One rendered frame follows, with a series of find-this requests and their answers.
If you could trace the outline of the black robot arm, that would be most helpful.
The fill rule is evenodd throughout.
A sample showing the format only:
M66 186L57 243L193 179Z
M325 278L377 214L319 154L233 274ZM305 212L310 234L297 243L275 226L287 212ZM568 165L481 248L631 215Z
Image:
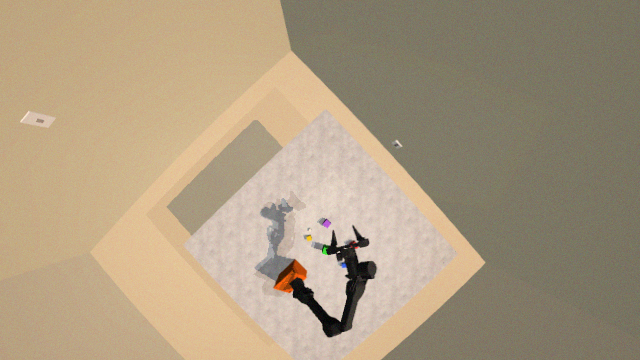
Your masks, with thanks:
M337 261L341 262L345 259L355 259L355 249L347 248L341 249L340 253L336 253ZM308 287L304 286L303 279L295 278L289 285L293 289L293 298L298 299L302 303L306 304L308 308L313 312L316 318L322 323L323 331L327 337L338 336L342 332L346 332L352 329L352 322L357 307L359 298L362 297L365 286L369 279L374 279L376 273L376 263L374 261L363 261L352 264L346 264L347 275L349 281L346 283L346 303L341 318L341 322L332 318L314 299L314 292ZM351 279L351 280L350 280Z

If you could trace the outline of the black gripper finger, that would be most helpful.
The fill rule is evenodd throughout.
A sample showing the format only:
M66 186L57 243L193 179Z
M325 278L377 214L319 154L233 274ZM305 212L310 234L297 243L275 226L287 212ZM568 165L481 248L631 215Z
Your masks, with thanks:
M364 239L364 238L365 238L365 237L362 237L362 235L359 233L359 231L357 231L357 230L356 230L356 228L354 227L354 225L352 225L352 227L353 227L353 230L354 230L354 232L355 232L355 234L356 234L357 241L358 241L358 240L362 240L362 239Z
M336 246L336 245L338 245L338 244L337 244L337 239L336 239L336 236L335 236L335 232L334 232L334 230L333 230L333 231L332 231L332 241L331 241L331 245L330 245L330 246L328 246L328 248L329 248L329 247Z

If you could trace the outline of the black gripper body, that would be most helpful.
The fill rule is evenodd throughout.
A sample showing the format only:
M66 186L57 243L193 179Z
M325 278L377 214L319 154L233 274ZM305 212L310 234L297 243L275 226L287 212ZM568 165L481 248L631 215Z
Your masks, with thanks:
M353 245L353 247L352 247L352 245ZM333 246L333 247L329 247L329 248L326 249L326 252L327 252L328 255L332 255L332 254L338 253L338 251L340 251L341 249L344 249L344 248L350 248L351 247L352 249L353 248L355 249L355 247L358 247L358 246L359 246L359 248L362 248L362 247L367 247L368 245L369 245L369 240L368 240L368 238L366 238L366 239L359 240L359 242L353 243L353 244L348 244L348 245L344 245L344 246L340 246L340 247L337 247L337 245ZM352 264L352 263L356 263L356 262L358 262L358 258L357 258L357 255L355 254L355 259L353 261L352 261L352 259L348 259L348 261L345 262L345 263L346 264Z

